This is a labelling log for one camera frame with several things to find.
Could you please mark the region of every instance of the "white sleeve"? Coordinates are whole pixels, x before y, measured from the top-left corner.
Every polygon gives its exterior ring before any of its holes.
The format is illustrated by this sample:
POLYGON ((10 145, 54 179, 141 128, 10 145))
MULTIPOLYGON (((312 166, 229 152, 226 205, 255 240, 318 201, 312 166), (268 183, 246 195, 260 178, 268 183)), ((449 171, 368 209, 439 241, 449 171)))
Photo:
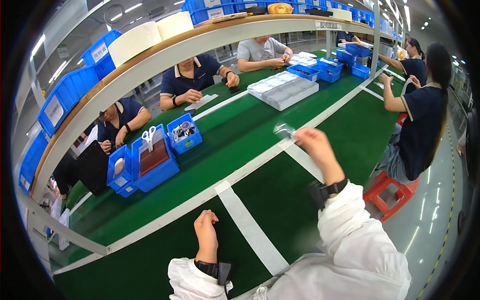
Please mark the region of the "white sleeve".
POLYGON ((334 264, 384 275, 410 284, 407 258, 397 251, 379 220, 365 210, 363 188, 348 182, 319 211, 318 230, 334 264))
MULTIPOLYGON (((173 288, 171 300, 227 300, 223 286, 200 271, 194 259, 174 258, 168 264, 168 277, 173 288)), ((227 291, 233 288, 230 281, 227 291)))

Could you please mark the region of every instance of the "gray t-shirt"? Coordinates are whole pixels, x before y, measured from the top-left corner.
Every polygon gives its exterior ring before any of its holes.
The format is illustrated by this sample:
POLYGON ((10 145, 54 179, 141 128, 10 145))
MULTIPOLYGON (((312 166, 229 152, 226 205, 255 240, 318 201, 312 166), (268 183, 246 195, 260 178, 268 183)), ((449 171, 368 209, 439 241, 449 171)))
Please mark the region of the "gray t-shirt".
POLYGON ((248 61, 263 61, 274 59, 275 55, 283 54, 287 46, 283 45, 273 37, 265 44, 259 44, 252 39, 241 41, 238 46, 237 59, 248 61))

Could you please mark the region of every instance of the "jeans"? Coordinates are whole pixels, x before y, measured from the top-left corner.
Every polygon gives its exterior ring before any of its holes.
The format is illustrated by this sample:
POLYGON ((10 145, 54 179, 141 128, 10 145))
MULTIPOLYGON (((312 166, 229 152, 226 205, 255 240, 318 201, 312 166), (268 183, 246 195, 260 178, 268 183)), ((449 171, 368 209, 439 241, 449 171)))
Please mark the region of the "jeans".
POLYGON ((388 177, 400 184, 409 184, 412 181, 407 178, 405 165, 400 157, 400 149, 396 145, 400 140, 401 130, 402 127, 396 124, 395 131, 390 137, 384 157, 378 163, 377 169, 385 172, 388 177))

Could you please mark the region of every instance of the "long black hair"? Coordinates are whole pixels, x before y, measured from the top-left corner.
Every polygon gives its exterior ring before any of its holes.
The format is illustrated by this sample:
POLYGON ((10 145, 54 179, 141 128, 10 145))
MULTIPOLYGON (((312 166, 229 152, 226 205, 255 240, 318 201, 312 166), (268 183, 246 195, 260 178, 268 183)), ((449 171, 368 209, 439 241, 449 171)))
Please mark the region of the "long black hair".
POLYGON ((433 43, 428 46, 427 49, 427 72, 431 76, 434 82, 439 83, 442 86, 442 111, 441 120, 442 128, 439 130, 436 136, 436 144, 430 151, 424 161, 424 170, 432 164, 435 152, 437 151, 440 139, 442 137, 446 118, 447 118, 447 104, 448 104, 448 91, 447 87, 450 85, 450 79, 452 77, 452 62, 450 60, 450 54, 447 49, 439 43, 433 43))
POLYGON ((417 39, 412 38, 412 37, 409 37, 409 38, 407 39, 407 42, 408 42, 412 47, 417 48, 417 51, 418 51, 419 55, 421 56, 421 59, 424 60, 424 59, 425 59, 425 53, 423 53, 423 51, 421 50, 421 48, 420 48, 420 43, 417 41, 417 39))

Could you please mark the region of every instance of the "man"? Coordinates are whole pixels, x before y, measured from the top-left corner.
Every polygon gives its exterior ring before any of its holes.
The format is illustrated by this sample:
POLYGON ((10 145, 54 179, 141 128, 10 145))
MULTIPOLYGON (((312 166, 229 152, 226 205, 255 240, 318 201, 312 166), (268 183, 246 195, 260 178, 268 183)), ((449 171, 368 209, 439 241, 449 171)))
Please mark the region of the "man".
MULTIPOLYGON (((396 250, 382 223, 370 218, 364 209, 362 187, 346 180, 325 133, 303 128, 295 138, 322 171, 326 186, 334 185, 327 188, 332 193, 318 211, 324 253, 304 255, 274 276, 268 286, 247 292, 242 299, 404 299, 411 281, 407 258, 396 250)), ((212 211, 203 211, 193 224, 199 244, 197 256, 170 261, 168 276, 174 292, 170 299, 226 299, 224 287, 205 269, 214 269, 212 264, 217 263, 218 242, 212 225, 216 222, 212 211)), ((231 290, 233 284, 225 287, 231 290)))
POLYGON ((200 54, 175 65, 163 74, 160 108, 168 110, 185 102, 199 101, 203 97, 201 90, 214 84, 215 75, 226 77, 228 87, 240 84, 238 75, 208 54, 200 54))
POLYGON ((142 128, 152 119, 150 112, 132 97, 122 98, 98 117, 98 141, 103 151, 110 154, 112 145, 119 148, 123 139, 132 131, 142 128))
POLYGON ((259 36, 239 43, 237 64, 240 72, 251 72, 266 67, 282 67, 290 61, 292 55, 292 49, 271 36, 259 36), (282 54, 282 58, 275 58, 277 54, 282 54))

